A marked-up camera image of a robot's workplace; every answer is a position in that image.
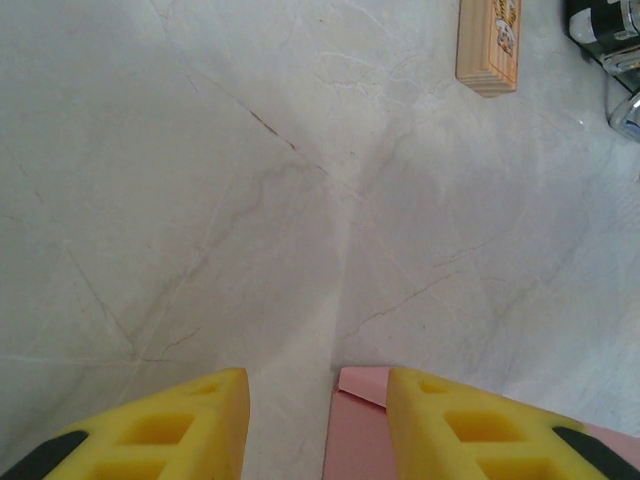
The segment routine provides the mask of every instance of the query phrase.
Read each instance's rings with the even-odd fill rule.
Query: marble floor
[[[640,435],[640,149],[538,5],[486,100],[456,0],[1,3],[2,469],[229,365],[246,479],[320,478],[344,365]]]

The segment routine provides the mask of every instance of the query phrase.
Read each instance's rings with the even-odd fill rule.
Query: wooden box
[[[456,77],[483,97],[518,83],[521,0],[461,0]]]

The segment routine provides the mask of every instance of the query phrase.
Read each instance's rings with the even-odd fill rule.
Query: yellow foam block
[[[570,418],[407,368],[387,415],[400,480],[606,480],[552,430]]]
[[[233,368],[69,426],[89,437],[46,480],[233,480],[242,474],[249,383]]]

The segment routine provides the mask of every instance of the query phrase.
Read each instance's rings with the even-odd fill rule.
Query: white marble tile
[[[640,434],[638,146],[558,8],[524,2],[519,89],[492,100],[455,81],[457,15],[1,5],[4,462],[229,365],[247,479],[320,477],[350,364]]]

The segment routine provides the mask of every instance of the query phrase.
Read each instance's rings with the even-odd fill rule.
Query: wooden block
[[[521,0],[460,0],[456,77],[483,97],[515,92]]]

